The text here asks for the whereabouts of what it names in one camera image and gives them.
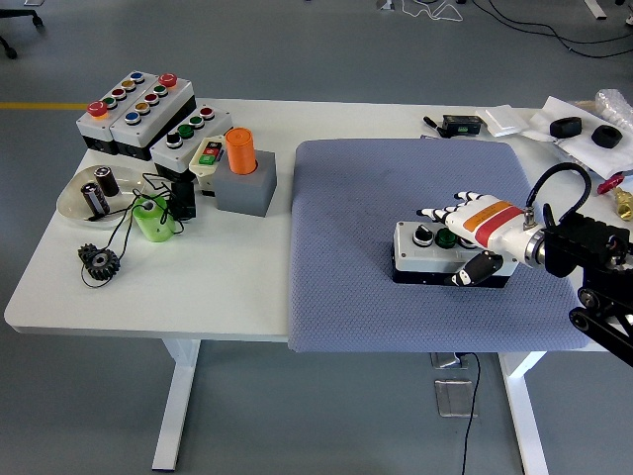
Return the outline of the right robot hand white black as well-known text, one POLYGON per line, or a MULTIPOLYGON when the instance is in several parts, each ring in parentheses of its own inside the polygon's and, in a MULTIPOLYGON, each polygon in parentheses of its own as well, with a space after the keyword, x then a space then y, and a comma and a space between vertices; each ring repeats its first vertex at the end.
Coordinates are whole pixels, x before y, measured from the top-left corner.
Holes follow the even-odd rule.
POLYGON ((459 238, 482 251, 459 271, 446 279, 458 287, 478 285, 496 270, 512 260, 530 265, 534 262, 534 246, 540 239, 540 226, 524 226, 523 209, 490 194, 461 191, 459 201, 445 208, 423 208, 416 213, 435 223, 443 224, 459 238))

